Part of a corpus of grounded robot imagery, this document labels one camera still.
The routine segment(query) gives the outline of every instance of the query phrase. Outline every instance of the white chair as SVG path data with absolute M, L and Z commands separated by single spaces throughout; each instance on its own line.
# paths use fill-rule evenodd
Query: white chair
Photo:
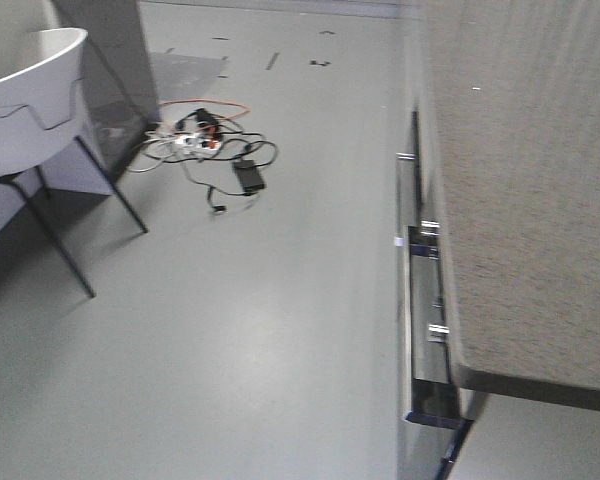
M 59 28 L 27 34 L 21 50 L 21 70 L 0 78 L 0 184 L 15 189 L 44 232 L 58 248 L 85 291 L 95 291 L 16 177 L 35 168 L 48 191 L 40 165 L 77 142 L 102 174 L 143 232 L 148 229 L 98 163 L 81 136 L 88 122 L 80 72 L 86 30 Z

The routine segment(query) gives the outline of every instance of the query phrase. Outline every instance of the black chair leg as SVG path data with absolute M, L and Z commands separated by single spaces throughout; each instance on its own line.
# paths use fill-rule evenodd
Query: black chair leg
M 51 228 L 51 225 L 44 218 L 44 216 L 42 215 L 40 210 L 38 210 L 38 207 L 36 207 L 34 205 L 34 203 L 31 201 L 31 199 L 29 198 L 27 193 L 24 191 L 24 189 L 20 185 L 18 185 L 17 183 L 15 183 L 13 181 L 14 177 L 15 177 L 15 175 L 5 176 L 2 178 L 0 177 L 0 184 L 11 187 L 15 191 L 18 192 L 18 194 L 24 200 L 25 204 L 27 205 L 27 207 L 29 208 L 29 210 L 31 211 L 31 213 L 33 214 L 35 219 L 38 221 L 38 223 L 42 227 L 42 230 L 44 231 L 44 233 L 47 235 L 49 240 L 51 240 L 51 243 L 53 243 L 55 245 L 55 247 L 58 249 L 58 251 L 64 258 L 65 262 L 67 263 L 67 265 L 69 266 L 69 268 L 71 269 L 73 274 L 78 278 L 78 280 L 82 284 L 82 287 L 84 288 L 84 290 L 87 292 L 87 294 L 91 298 L 94 298 L 96 296 L 96 292 L 93 290 L 93 288 L 87 281 L 86 277 L 84 276 L 84 274 L 78 267 L 78 264 L 75 262 L 73 257 L 69 254 L 67 249 L 64 247 L 64 245 L 60 241 L 60 237 L 58 237 L 58 235 L 53 230 L 53 228 Z
M 49 188 L 49 184 L 47 183 L 47 179 L 44 177 L 44 173 L 42 172 L 42 168 L 40 166 L 34 167 L 36 174 L 38 175 L 38 180 L 40 180 L 40 184 L 42 185 L 42 189 L 44 190 L 44 194 L 47 198 L 51 198 L 51 189 Z
M 136 223 L 138 224 L 138 226 L 140 227 L 140 229 L 144 233 L 147 233 L 149 231 L 149 229 L 147 228 L 147 226 L 144 224 L 144 222 L 142 221 L 142 219 L 140 218 L 140 216 L 133 209 L 133 207 L 131 206 L 131 204 L 129 203 L 129 201 L 125 198 L 125 196 L 118 189 L 118 187 L 115 185 L 115 183 L 113 183 L 109 179 L 109 175 L 107 174 L 107 172 L 105 172 L 104 168 L 102 168 L 102 166 L 98 163 L 98 160 L 96 160 L 96 157 L 95 157 L 94 153 L 91 151 L 91 149 L 86 144 L 86 142 L 79 135 L 76 137 L 76 141 L 78 142 L 78 144 L 80 145 L 80 147 L 82 148 L 82 150 L 87 154 L 87 157 L 89 157 L 89 160 L 91 160 L 91 163 L 93 163 L 93 165 L 98 169 L 98 171 L 100 172 L 100 174 L 104 177 L 104 179 L 106 180 L 106 182 L 111 187 L 111 190 L 113 190 L 113 193 L 122 202 L 122 204 L 127 209 L 127 211 L 129 212 L 129 214 L 136 221 Z

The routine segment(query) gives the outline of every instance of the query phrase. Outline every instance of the floor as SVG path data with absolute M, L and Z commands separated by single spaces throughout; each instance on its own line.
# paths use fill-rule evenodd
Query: floor
M 281 153 L 221 216 L 177 166 L 125 175 L 148 235 L 113 198 L 39 197 L 94 300 L 27 215 L 0 234 L 0 480 L 397 478 L 400 22 L 142 14 L 150 51 L 225 58 L 206 96 Z

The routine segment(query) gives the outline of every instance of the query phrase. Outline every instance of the power strip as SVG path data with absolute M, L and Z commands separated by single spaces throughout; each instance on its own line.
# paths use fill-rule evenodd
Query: power strip
M 185 155 L 209 158 L 220 151 L 222 142 L 208 138 L 201 133 L 194 133 L 192 135 L 178 135 L 174 145 Z

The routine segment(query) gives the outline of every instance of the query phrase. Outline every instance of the power adapter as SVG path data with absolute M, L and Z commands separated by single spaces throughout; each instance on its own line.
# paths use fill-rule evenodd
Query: power adapter
M 253 195 L 266 188 L 260 171 L 253 160 L 238 160 L 233 162 L 233 171 L 236 173 L 245 195 Z

